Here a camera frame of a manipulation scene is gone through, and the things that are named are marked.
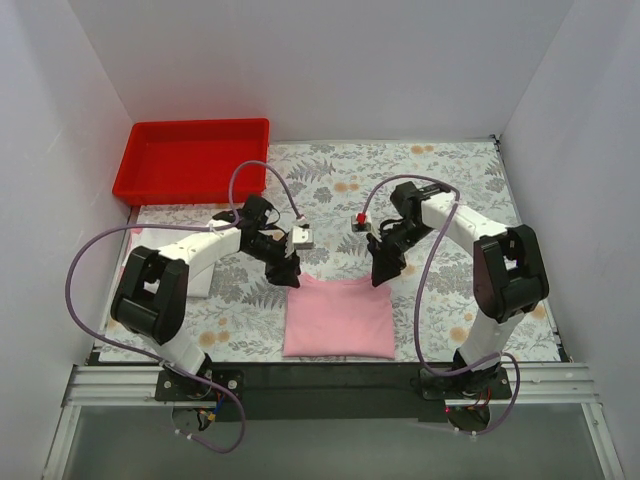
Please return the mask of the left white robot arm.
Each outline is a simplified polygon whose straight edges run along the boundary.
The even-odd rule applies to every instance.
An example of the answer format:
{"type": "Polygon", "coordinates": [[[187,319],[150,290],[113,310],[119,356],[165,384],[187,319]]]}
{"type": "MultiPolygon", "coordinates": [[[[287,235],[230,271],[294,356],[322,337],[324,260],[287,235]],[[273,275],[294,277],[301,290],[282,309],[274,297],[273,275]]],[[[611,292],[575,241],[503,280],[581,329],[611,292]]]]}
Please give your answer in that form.
{"type": "Polygon", "coordinates": [[[126,261],[111,305],[111,317],[140,336],[164,364],[184,395],[208,396],[213,363],[183,327],[189,283],[222,258],[242,252],[264,263],[266,280],[275,286],[298,288],[301,274],[296,248],[311,240],[309,225],[292,227],[281,238],[270,232],[274,210],[266,199],[252,195],[237,211],[220,212],[207,227],[159,249],[134,248],[126,261]]]}

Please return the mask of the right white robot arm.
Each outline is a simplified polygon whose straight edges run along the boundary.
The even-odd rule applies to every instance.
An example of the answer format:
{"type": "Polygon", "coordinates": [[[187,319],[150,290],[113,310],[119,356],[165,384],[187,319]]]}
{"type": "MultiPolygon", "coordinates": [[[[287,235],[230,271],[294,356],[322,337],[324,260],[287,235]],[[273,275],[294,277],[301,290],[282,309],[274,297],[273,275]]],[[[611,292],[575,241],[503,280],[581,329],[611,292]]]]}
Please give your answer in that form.
{"type": "Polygon", "coordinates": [[[395,176],[390,202],[398,216],[373,229],[367,213],[352,225],[363,231],[372,256],[371,282],[378,287],[406,267],[406,252],[436,232],[434,246],[449,239],[472,258],[472,291],[477,315],[449,369],[424,364],[423,388],[441,388],[458,395],[484,392],[499,376],[504,348],[524,316],[549,295],[549,282],[534,230],[508,226],[465,206],[453,186],[418,176],[395,176]]]}

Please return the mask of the pink t shirt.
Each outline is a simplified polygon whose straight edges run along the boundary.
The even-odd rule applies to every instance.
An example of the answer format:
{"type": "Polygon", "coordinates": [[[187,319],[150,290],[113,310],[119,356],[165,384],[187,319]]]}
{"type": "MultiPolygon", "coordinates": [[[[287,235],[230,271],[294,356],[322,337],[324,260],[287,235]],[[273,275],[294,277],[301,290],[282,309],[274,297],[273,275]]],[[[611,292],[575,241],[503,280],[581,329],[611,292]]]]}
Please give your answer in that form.
{"type": "Polygon", "coordinates": [[[395,358],[391,289],[368,276],[323,281],[309,274],[287,293],[285,357],[395,358]]]}

